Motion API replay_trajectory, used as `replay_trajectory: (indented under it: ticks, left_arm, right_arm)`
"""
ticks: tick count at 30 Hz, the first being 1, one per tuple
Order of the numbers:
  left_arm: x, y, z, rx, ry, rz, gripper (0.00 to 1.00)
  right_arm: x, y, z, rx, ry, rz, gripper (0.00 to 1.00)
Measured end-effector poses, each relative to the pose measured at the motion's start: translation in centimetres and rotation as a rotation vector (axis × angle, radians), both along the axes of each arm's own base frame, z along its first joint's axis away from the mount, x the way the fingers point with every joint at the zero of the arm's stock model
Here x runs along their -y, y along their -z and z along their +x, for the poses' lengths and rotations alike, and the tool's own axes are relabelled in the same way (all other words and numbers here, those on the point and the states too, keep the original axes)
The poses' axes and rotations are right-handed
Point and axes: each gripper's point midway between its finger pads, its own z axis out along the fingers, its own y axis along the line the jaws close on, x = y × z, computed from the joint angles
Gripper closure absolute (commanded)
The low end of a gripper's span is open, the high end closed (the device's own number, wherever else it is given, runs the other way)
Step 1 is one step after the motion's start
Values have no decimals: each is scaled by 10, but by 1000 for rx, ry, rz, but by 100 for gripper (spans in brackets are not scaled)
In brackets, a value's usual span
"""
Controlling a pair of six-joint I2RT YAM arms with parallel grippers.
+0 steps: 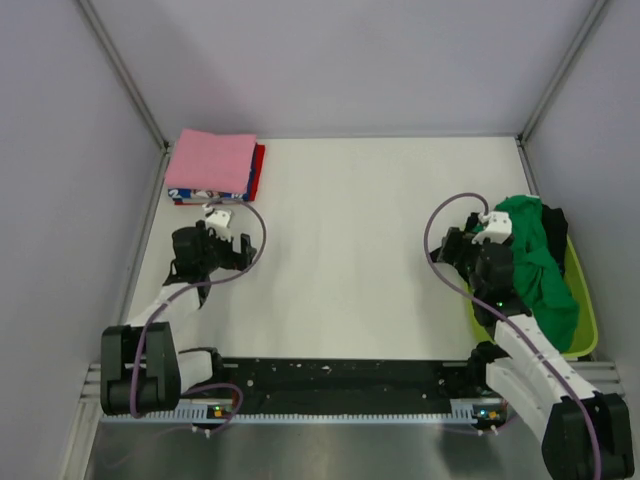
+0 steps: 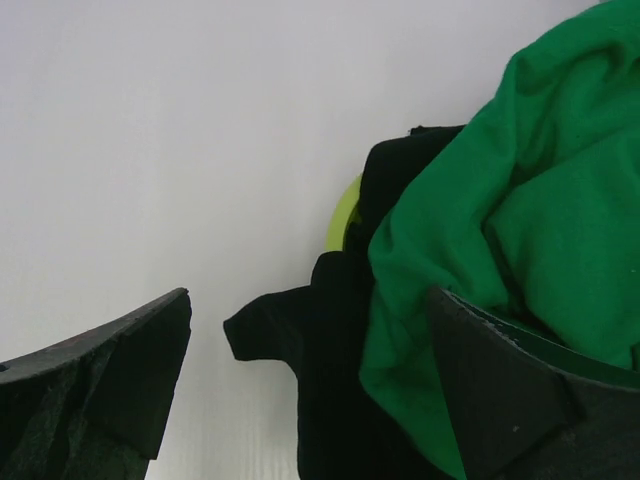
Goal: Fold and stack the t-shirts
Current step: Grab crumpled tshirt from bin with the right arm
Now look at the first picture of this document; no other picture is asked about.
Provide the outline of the green t shirt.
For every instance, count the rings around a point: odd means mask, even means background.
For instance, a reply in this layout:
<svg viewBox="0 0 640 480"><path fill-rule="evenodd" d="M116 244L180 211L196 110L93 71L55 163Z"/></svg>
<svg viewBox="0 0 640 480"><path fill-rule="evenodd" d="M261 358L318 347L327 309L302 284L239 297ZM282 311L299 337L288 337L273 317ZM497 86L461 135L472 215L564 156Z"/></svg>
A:
<svg viewBox="0 0 640 480"><path fill-rule="evenodd" d="M551 344L566 352L578 326L579 305L547 248L543 204L538 197L517 195L496 209L508 213L512 221L514 287Z"/></svg>

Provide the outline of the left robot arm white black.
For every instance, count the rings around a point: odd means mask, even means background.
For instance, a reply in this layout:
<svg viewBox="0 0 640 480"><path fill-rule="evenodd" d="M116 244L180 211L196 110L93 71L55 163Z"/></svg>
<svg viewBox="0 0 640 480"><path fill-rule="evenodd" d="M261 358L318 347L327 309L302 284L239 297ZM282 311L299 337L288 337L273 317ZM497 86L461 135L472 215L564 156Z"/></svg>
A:
<svg viewBox="0 0 640 480"><path fill-rule="evenodd" d="M174 258L157 297L138 316L102 333L100 403L108 416L170 411L192 387L209 397L226 387L217 350L179 348L174 334L206 303L215 284L211 274L222 269L238 277L258 250L246 233L235 250L231 236L203 220L174 231L171 239Z"/></svg>

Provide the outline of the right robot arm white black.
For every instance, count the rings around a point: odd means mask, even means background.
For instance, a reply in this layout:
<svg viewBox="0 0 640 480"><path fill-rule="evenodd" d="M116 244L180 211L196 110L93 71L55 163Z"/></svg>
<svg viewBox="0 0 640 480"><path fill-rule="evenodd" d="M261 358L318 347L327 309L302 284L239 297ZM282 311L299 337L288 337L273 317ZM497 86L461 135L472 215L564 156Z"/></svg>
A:
<svg viewBox="0 0 640 480"><path fill-rule="evenodd" d="M514 285L512 223L502 212L472 213L428 254L447 264L466 286L475 319L491 340L487 359L467 370L469 388L496 392L540 443L554 479L627 479L635 473L629 410L579 374L542 332Z"/></svg>

